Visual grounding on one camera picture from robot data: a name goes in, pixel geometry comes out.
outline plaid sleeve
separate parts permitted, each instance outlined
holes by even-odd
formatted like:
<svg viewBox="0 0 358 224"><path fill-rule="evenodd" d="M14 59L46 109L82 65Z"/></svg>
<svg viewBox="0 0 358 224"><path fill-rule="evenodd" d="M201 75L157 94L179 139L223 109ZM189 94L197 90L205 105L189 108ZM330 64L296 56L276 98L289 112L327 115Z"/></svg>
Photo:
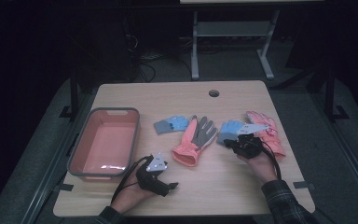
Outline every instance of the plaid sleeve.
<svg viewBox="0 0 358 224"><path fill-rule="evenodd" d="M301 206L283 180L273 180L261 188L275 223L319 223Z"/></svg>

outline blue glove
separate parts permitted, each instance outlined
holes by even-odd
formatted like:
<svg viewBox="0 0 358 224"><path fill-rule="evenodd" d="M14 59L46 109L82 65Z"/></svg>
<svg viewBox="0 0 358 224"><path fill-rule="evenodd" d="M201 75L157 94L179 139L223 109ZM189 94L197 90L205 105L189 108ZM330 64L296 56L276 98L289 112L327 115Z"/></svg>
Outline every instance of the blue glove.
<svg viewBox="0 0 358 224"><path fill-rule="evenodd" d="M154 123L154 127L158 134L172 133L172 132L184 132L188 126L188 119L183 116L173 116L168 119L161 120Z"/></svg>
<svg viewBox="0 0 358 224"><path fill-rule="evenodd" d="M220 145L225 145L224 141L226 139L229 140L237 140L238 134L237 131L243 126L243 122L236 120L229 120L228 122L224 122L222 124L222 128L220 129L220 134L217 137L216 142Z"/></svg>

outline pink glove cuff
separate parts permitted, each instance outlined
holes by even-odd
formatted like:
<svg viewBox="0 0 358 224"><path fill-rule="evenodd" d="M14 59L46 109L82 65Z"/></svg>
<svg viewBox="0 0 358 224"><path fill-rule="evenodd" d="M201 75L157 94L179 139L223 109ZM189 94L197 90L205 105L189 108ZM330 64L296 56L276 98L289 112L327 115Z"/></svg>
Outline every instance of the pink glove cuff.
<svg viewBox="0 0 358 224"><path fill-rule="evenodd" d="M173 149L172 157L174 160L186 166L196 166L201 150L196 151L194 144L181 144Z"/></svg>

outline table hole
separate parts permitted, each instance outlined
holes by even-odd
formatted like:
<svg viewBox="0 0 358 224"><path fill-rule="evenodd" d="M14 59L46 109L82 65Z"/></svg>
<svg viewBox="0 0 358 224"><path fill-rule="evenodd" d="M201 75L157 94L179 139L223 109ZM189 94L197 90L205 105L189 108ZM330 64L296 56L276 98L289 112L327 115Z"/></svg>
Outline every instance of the table hole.
<svg viewBox="0 0 358 224"><path fill-rule="evenodd" d="M219 92L219 91L216 91L216 90L211 90L211 91L209 91L209 95L210 95L211 97L218 97L219 94L220 94L220 92Z"/></svg>

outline pink glove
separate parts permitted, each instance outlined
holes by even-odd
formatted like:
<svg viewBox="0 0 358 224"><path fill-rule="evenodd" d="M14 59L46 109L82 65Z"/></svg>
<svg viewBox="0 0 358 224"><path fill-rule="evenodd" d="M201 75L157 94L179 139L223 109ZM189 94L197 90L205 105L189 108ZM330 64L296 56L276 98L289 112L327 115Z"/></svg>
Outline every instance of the pink glove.
<svg viewBox="0 0 358 224"><path fill-rule="evenodd" d="M216 137L217 129L213 126L213 121L203 117L198 123L197 117L193 116L185 133L182 142L173 149L172 157L186 166L196 166L200 153Z"/></svg>
<svg viewBox="0 0 358 224"><path fill-rule="evenodd" d="M248 116L249 120L253 124L262 124L262 125L268 125L269 128L260 131L257 133L254 133L255 137L259 137L262 142L267 144L267 148L271 148L272 152L275 154L275 157L280 158L284 157L284 149L281 145L281 140L278 137L277 132L277 126L275 124L275 120L272 118L268 118L264 114L259 114L254 111L246 111L246 115Z"/></svg>

